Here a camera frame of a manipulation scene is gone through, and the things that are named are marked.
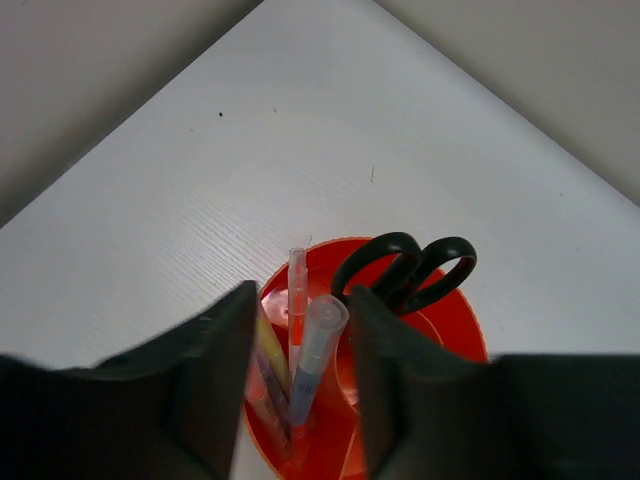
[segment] black scissors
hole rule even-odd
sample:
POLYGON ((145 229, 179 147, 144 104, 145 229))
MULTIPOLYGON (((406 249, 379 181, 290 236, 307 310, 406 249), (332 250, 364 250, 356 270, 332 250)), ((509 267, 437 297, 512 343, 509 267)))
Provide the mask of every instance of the black scissors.
POLYGON ((349 297, 344 289, 349 281, 360 270, 387 255, 396 255, 396 258, 370 288, 399 316, 421 310, 451 293, 466 280, 477 261, 473 245, 464 238, 441 238, 423 250, 408 233, 385 233, 356 249, 338 267, 331 282, 331 294, 348 307, 349 297), (458 263, 443 278, 419 290, 429 275, 456 259, 458 263))

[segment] transparent pen cap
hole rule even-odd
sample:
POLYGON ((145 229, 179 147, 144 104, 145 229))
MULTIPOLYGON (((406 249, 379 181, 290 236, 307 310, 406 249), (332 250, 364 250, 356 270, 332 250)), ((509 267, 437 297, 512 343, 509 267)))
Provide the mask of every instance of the transparent pen cap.
POLYGON ((306 373, 322 374, 347 320, 349 311, 336 297, 322 295, 314 299, 307 308, 298 366, 306 373))

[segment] yellow pen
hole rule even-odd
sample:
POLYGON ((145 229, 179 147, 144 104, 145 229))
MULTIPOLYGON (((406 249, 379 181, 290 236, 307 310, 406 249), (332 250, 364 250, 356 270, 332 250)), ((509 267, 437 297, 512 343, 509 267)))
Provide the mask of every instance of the yellow pen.
POLYGON ((258 302, 258 317, 256 318, 256 336, 257 341, 262 347, 262 351, 266 354, 269 364, 275 373, 282 391, 285 395, 289 393, 291 388, 291 376, 289 375, 289 368, 287 366, 287 359, 282 351, 282 346, 276 337, 276 333, 273 331, 271 322, 267 317, 262 303, 258 302))

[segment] clear plastic pen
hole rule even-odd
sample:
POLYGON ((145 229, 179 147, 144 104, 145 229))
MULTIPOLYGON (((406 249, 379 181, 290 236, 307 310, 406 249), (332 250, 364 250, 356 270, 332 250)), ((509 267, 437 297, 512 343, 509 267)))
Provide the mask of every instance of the clear plastic pen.
POLYGON ((274 450, 281 458, 289 458, 291 456, 291 443, 269 396, 267 385, 260 373, 260 367, 255 355, 252 355, 249 363, 249 377, 245 386, 244 396, 267 430, 274 450))
POLYGON ((307 256, 303 248, 289 251, 289 372, 294 380, 307 311, 307 256))
POLYGON ((292 428, 302 427, 306 423, 322 374, 348 319, 349 311, 332 295, 322 295, 309 305, 300 361, 289 402, 289 423, 292 428))

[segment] red desk organizer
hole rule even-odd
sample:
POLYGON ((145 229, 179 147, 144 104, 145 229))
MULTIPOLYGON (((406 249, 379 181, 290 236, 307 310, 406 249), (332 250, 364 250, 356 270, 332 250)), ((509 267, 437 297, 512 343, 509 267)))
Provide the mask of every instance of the red desk organizer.
MULTIPOLYGON (((331 279, 338 266, 351 252, 368 240, 369 238, 342 238, 309 248, 309 297, 315 298, 329 293, 331 279)), ((361 271, 351 284, 371 284, 389 266, 391 260, 392 257, 389 256, 375 262, 361 271)), ((442 272, 436 272, 425 284, 441 276, 442 272)), ((286 291, 285 264, 269 279, 261 292, 262 303, 285 354, 288 352, 286 291)), ((487 361, 480 326, 459 290, 403 319, 420 334, 448 350, 472 361, 487 361)), ((247 429, 262 458, 278 478, 292 478, 292 470, 276 455, 260 421, 246 402, 244 412, 247 429)), ((315 417, 315 427, 308 434, 309 450, 299 477, 305 480, 367 478, 348 326, 322 378, 312 414, 315 417)))

